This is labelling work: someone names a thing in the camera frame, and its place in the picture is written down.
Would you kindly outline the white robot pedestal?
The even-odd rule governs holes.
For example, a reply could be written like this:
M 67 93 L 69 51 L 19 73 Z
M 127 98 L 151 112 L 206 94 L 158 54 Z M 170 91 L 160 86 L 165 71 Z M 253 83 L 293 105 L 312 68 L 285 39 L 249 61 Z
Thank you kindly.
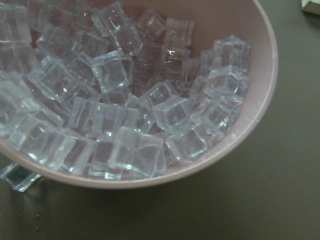
M 320 0 L 301 0 L 301 8 L 306 13 L 320 14 Z

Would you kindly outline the fallen ice cube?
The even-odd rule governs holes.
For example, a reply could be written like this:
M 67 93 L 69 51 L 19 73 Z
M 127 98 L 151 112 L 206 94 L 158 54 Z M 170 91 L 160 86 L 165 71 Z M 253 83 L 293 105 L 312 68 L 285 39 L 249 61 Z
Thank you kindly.
M 41 177 L 40 174 L 29 171 L 16 163 L 11 163 L 0 171 L 0 179 L 5 181 L 12 190 L 20 193 L 25 192 Z

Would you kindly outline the ice cubes in bowl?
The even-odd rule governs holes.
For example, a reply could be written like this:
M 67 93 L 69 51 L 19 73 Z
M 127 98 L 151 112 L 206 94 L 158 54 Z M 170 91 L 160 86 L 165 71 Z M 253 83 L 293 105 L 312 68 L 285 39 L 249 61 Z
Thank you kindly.
M 191 56 L 195 23 L 138 20 L 120 1 L 0 3 L 0 137 L 92 179 L 166 174 L 211 150 L 240 115 L 251 45 L 231 35 Z

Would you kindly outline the pink bowl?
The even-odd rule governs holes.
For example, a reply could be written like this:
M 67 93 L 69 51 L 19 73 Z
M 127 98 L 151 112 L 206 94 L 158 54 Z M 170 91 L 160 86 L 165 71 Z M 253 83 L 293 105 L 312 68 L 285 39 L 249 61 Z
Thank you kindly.
M 277 61 L 256 0 L 3 0 L 0 177 L 23 192 L 190 175 L 256 126 Z

